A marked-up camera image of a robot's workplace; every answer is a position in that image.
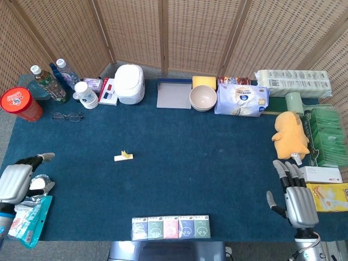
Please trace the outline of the yellow snack bag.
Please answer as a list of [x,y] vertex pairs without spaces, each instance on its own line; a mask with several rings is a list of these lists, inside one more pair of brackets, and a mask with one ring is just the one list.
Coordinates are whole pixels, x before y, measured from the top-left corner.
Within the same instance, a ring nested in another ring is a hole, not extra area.
[[310,184],[317,212],[348,212],[348,183]]

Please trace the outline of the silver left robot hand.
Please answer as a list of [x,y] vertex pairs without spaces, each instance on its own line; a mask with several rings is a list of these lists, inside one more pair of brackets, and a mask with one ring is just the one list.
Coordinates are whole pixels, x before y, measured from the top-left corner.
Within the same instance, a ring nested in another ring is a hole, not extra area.
[[0,177],[0,203],[16,205],[25,197],[43,195],[44,189],[29,190],[30,183],[35,170],[53,157],[54,153],[37,154],[8,165]]

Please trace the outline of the yellow plush toy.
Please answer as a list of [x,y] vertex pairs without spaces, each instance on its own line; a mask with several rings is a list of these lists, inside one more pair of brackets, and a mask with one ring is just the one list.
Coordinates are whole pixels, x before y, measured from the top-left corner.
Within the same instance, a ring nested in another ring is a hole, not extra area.
[[292,158],[298,166],[309,154],[309,139],[304,133],[302,121],[298,114],[292,111],[285,111],[279,114],[275,120],[275,130],[271,140],[278,159]]

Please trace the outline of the dark blue bottle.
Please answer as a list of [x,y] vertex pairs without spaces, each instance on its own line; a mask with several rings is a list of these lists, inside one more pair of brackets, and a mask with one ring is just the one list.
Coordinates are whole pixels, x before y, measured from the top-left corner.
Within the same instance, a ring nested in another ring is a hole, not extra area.
[[49,66],[50,66],[52,73],[55,76],[56,80],[63,87],[63,89],[65,91],[70,91],[71,87],[67,84],[63,75],[59,72],[57,66],[54,63],[50,63]]

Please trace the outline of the teal and red snack bag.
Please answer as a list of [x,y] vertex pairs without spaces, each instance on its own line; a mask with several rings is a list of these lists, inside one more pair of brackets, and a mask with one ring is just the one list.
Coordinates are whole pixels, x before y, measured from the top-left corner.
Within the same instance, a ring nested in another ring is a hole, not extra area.
[[34,248],[40,238],[48,214],[52,196],[27,198],[15,206],[15,218],[8,232],[8,237],[19,241],[26,248]]

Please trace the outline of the clear water bottle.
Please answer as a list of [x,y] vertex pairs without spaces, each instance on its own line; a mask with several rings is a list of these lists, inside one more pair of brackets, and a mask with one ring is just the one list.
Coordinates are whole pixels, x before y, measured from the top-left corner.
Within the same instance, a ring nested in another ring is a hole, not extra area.
[[74,90],[75,85],[80,82],[77,73],[63,58],[57,59],[56,65],[65,82]]

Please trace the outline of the pale green tissue pack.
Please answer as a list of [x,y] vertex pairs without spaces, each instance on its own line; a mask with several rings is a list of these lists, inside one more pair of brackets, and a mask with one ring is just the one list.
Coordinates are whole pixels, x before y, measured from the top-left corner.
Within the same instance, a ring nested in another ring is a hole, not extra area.
[[255,77],[260,86],[269,90],[271,97],[285,97],[291,92],[302,98],[326,98],[332,96],[327,71],[311,70],[259,70]]

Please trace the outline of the silver foil wrapper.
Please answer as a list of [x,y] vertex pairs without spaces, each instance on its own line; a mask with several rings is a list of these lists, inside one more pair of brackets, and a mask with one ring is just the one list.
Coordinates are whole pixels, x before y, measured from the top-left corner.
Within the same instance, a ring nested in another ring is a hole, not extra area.
[[43,190],[29,190],[34,195],[44,195],[46,196],[55,186],[55,182],[50,179],[48,175],[38,175],[34,178],[42,177],[46,180],[46,187]]

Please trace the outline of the white pill jar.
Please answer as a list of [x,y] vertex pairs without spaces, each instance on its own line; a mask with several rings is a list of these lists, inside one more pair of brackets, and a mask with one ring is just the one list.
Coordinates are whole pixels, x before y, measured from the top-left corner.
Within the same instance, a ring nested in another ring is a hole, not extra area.
[[98,106],[98,97],[96,93],[90,89],[86,82],[76,83],[74,90],[80,100],[80,103],[86,109],[94,109]]

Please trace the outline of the green tea bottle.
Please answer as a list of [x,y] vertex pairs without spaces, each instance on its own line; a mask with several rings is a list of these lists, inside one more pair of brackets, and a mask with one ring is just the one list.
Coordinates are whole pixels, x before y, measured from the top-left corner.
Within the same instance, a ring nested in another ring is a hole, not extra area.
[[33,65],[30,71],[34,75],[37,84],[42,87],[52,99],[58,103],[66,103],[68,101],[67,92],[48,71],[42,70],[38,65]]

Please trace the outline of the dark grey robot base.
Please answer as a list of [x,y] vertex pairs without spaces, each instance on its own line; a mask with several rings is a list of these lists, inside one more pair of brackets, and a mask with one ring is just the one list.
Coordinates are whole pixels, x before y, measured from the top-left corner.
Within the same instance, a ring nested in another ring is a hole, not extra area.
[[227,261],[222,241],[113,241],[107,261]]

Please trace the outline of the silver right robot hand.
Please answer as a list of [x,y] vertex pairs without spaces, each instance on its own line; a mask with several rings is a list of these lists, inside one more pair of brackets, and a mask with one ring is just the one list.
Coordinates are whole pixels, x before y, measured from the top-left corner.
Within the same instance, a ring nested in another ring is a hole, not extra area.
[[288,161],[283,163],[274,160],[272,163],[279,175],[286,208],[280,207],[275,202],[272,192],[267,191],[266,199],[270,209],[288,219],[296,229],[315,227],[319,223],[319,218],[312,193],[306,186],[301,170]]

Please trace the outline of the thin-framed eyeglasses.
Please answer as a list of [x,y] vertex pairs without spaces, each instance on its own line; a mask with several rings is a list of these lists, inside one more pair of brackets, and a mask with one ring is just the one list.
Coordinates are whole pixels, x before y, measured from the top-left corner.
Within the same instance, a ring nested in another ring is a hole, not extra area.
[[84,116],[82,113],[69,113],[69,114],[63,114],[63,113],[53,113],[52,119],[56,122],[64,122],[64,121],[70,121],[70,122],[80,122]]

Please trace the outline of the blue and grey tray box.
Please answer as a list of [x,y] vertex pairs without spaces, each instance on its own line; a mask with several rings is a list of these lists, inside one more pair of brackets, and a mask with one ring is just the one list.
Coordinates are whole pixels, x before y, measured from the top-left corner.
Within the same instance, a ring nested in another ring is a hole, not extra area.
[[159,78],[157,108],[191,109],[189,101],[191,89],[191,79]]

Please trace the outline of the red brown snack bag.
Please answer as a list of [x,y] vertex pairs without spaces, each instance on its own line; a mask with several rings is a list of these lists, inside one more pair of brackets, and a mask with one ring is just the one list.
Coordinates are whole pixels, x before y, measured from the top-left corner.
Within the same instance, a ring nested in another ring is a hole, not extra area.
[[237,85],[251,85],[251,80],[247,77],[218,77],[218,84],[237,84]]

